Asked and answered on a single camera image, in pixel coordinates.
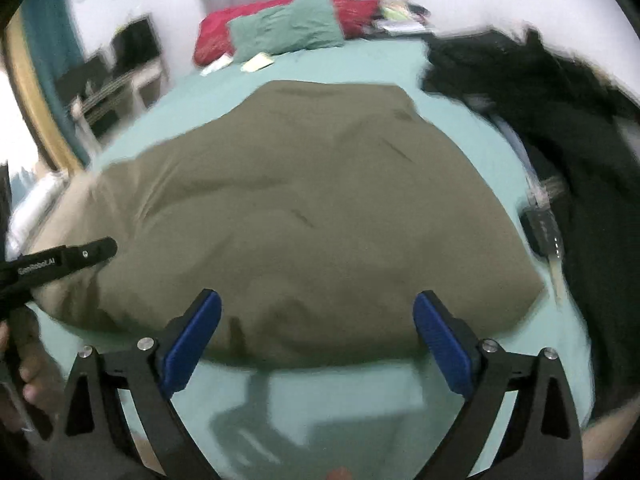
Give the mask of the left hand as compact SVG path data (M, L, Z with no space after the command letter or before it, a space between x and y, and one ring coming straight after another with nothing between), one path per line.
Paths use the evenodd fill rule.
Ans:
M64 401L64 380L54 357L42 342L35 312L27 306L13 310L1 322L1 356L12 348L10 370L20 378L17 396L54 425Z

